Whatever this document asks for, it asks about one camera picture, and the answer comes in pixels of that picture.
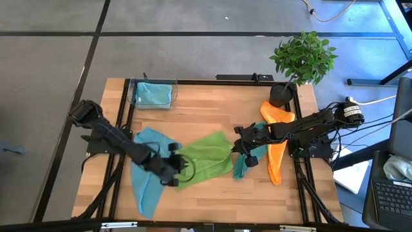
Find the green plant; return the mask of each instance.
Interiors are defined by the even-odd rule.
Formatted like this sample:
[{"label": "green plant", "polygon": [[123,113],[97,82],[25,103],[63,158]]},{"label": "green plant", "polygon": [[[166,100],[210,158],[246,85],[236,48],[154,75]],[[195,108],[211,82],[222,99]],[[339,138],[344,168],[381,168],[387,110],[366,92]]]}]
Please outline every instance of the green plant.
[{"label": "green plant", "polygon": [[328,44],[329,40],[321,40],[316,32],[302,32],[288,43],[279,43],[275,55],[269,59],[275,61],[277,73],[286,70],[285,76],[290,76],[283,91],[292,81],[299,86],[306,82],[318,84],[333,69],[333,60],[338,56],[332,53],[336,48]]}]

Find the wooden tabletop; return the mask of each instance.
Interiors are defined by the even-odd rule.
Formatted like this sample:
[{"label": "wooden tabletop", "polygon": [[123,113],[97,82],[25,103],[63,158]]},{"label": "wooden tabletop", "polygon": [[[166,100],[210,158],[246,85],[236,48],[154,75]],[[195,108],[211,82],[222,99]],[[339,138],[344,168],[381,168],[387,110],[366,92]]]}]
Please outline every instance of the wooden tabletop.
[{"label": "wooden tabletop", "polygon": [[[104,116],[114,124],[124,79],[108,79],[101,106]],[[176,108],[173,110],[135,110],[131,129],[134,133],[145,127],[158,130],[183,145],[214,131],[223,131],[230,141],[238,139],[235,126],[248,126],[264,121],[259,108],[269,96],[264,86],[178,86]],[[317,112],[312,85],[298,88],[303,117]],[[235,162],[238,154],[232,154]],[[81,214],[96,197],[102,186],[108,155],[87,161],[80,181],[73,216]],[[286,149],[281,165],[282,183],[273,185],[269,179],[267,156],[250,169],[242,180],[234,180],[230,172],[215,179],[193,185],[181,191],[166,187],[153,220],[180,222],[238,222],[269,224],[302,223],[299,195],[293,160]],[[333,215],[342,220],[332,171],[321,159],[312,159],[315,187],[318,195]],[[310,196],[306,193],[308,212],[314,221]],[[105,215],[109,204],[106,203]],[[131,160],[126,159],[122,175],[116,219],[148,220],[138,212],[131,185]]]}]

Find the laptop keyboard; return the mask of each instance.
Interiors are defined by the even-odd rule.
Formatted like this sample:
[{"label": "laptop keyboard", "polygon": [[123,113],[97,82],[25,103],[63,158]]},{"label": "laptop keyboard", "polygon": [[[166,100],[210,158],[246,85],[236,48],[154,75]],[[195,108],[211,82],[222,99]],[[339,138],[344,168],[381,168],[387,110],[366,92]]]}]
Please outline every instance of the laptop keyboard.
[{"label": "laptop keyboard", "polygon": [[412,217],[412,184],[374,180],[373,187],[378,210]]}]

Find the floor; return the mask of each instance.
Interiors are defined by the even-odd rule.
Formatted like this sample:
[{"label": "floor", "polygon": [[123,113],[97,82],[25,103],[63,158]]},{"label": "floor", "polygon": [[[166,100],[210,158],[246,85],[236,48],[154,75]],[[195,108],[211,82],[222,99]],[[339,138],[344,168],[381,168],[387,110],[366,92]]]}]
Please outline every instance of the floor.
[{"label": "floor", "polygon": [[[408,48],[412,36],[394,0],[384,0]],[[349,2],[311,0],[322,18]],[[104,0],[1,0],[0,31],[94,32]],[[378,3],[357,1],[344,15],[320,23],[300,0],[117,0],[112,1],[104,32],[392,32]],[[83,99],[100,101],[107,77],[141,75],[214,79],[224,73],[273,74],[268,59],[285,37],[101,37]],[[315,87],[319,108],[352,96],[368,102],[396,94],[396,88],[352,87],[347,78],[381,79],[407,59],[398,41],[388,37],[333,37],[339,55],[335,68]],[[0,224],[28,222],[53,150],[82,74],[92,37],[0,37],[0,141],[26,149],[25,155],[0,155]],[[394,99],[362,107],[366,121],[392,113]],[[367,130],[342,138],[349,143]],[[86,143],[73,129],[46,211],[45,220],[67,219],[80,180]],[[373,144],[389,128],[357,144]],[[352,147],[356,151],[361,147]],[[358,225],[359,215],[344,206],[344,218]]]}]

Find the blue towel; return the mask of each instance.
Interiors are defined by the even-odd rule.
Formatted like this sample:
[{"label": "blue towel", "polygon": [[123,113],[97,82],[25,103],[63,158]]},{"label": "blue towel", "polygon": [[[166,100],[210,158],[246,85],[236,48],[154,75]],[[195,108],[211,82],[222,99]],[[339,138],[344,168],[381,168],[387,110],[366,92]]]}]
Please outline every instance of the blue towel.
[{"label": "blue towel", "polygon": [[172,101],[170,84],[137,83],[136,104],[138,109],[169,109]]},{"label": "blue towel", "polygon": [[[160,146],[160,156],[169,157],[169,144],[175,141],[151,128],[145,128],[142,132],[136,135],[135,142],[155,142],[148,144],[148,146],[155,151],[157,151]],[[160,184],[158,176],[150,171],[144,171],[133,162],[131,165],[131,180],[133,193],[140,214],[152,219],[164,186]]]},{"label": "blue towel", "polygon": [[[258,124],[255,125],[256,128],[262,129],[263,125],[265,125],[265,122],[260,122]],[[250,151],[250,154],[252,156],[256,156],[258,160],[262,159],[262,157],[268,152],[268,146],[267,145],[263,145],[260,146],[258,148],[253,149],[252,151]],[[233,170],[233,177],[236,180],[240,180],[245,176],[246,171],[248,170],[248,167],[246,167],[245,164],[245,159],[246,159],[246,155],[239,155],[236,164],[234,166],[234,170]]]}]

